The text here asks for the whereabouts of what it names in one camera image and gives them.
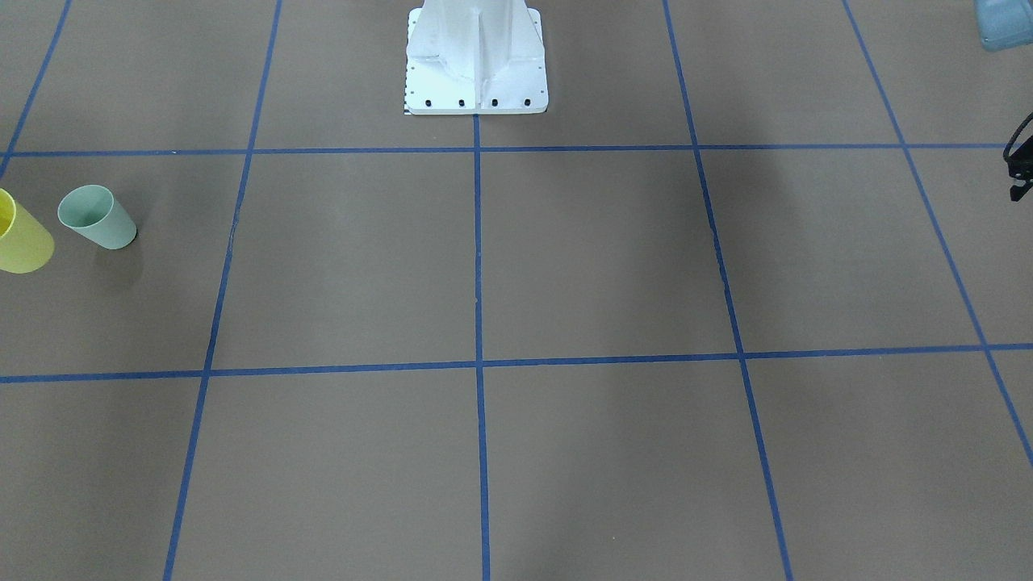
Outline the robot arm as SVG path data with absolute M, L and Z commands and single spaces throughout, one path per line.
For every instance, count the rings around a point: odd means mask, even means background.
M 1030 1 L 974 1 L 973 6 L 979 40 L 987 52 L 1032 43 Z M 1012 202 L 1022 201 L 1032 189 L 1032 137 L 1018 143 L 1018 137 L 1031 127 L 1031 121 L 1032 114 L 1026 115 L 1002 150 L 1002 159 L 1012 180 Z

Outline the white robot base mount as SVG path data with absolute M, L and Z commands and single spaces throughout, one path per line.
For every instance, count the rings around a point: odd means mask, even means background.
M 545 31 L 526 2 L 424 1 L 407 26 L 405 114 L 547 111 Z

